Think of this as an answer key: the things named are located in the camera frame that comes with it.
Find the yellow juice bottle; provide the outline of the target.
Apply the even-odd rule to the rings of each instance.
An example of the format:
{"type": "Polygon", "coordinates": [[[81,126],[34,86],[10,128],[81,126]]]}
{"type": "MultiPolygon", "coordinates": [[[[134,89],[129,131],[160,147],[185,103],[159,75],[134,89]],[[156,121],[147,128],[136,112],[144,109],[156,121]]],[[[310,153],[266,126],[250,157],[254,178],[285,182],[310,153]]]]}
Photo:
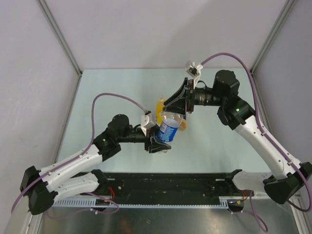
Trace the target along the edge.
{"type": "Polygon", "coordinates": [[[156,103],[156,123],[158,126],[161,125],[163,121],[163,107],[164,107],[164,102],[165,102],[165,96],[160,95],[157,99],[156,103]]]}

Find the clear Pepsi bottle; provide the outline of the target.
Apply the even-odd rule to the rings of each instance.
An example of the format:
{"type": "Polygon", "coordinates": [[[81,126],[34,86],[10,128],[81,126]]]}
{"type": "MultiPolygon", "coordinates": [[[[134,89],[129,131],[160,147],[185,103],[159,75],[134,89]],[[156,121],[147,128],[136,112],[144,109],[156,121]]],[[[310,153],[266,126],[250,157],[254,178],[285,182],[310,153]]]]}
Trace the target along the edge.
{"type": "Polygon", "coordinates": [[[156,135],[159,143],[166,144],[171,147],[175,135],[184,119],[184,115],[172,112],[162,112],[162,123],[156,135]]]}

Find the orange Pocari Sweat bottle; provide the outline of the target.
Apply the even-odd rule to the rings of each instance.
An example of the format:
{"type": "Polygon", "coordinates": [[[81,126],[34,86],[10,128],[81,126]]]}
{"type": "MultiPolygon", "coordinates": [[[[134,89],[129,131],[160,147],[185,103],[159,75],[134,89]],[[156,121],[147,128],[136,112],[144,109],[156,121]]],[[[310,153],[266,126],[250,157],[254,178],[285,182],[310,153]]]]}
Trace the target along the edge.
{"type": "Polygon", "coordinates": [[[183,121],[181,122],[180,126],[178,127],[179,131],[185,131],[187,127],[187,121],[186,119],[183,119],[183,121]]]}

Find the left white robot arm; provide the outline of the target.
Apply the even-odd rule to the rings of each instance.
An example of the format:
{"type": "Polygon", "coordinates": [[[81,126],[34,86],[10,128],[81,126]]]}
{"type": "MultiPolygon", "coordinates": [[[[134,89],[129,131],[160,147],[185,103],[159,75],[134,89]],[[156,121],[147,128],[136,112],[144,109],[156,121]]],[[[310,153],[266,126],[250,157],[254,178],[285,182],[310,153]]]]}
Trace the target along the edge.
{"type": "Polygon", "coordinates": [[[150,154],[171,149],[167,143],[156,138],[159,127],[147,125],[133,127],[129,118],[118,114],[108,123],[107,128],[92,139],[91,143],[68,159],[37,169],[35,166],[24,172],[20,191],[28,198],[28,209],[32,215],[39,215],[57,201],[83,193],[104,194],[108,180],[101,170],[92,170],[77,176],[83,170],[102,163],[121,151],[121,143],[142,143],[150,154]]]}

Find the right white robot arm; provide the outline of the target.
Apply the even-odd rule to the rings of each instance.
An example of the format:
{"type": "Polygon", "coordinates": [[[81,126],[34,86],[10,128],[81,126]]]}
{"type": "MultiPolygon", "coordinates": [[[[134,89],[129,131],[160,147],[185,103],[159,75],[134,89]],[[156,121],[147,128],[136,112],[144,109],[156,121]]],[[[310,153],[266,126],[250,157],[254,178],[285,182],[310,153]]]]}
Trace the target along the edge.
{"type": "Polygon", "coordinates": [[[302,163],[290,155],[256,116],[251,105],[238,95],[240,83],[233,71],[216,73],[211,88],[197,88],[193,79],[183,81],[181,87],[164,102],[163,111],[185,115],[194,106],[217,106],[217,116],[223,125],[242,136],[261,156],[270,173],[249,173],[237,169],[230,173],[225,183],[229,195],[242,190],[266,193],[278,204],[286,203],[304,186],[312,175],[312,165],[302,163]]]}

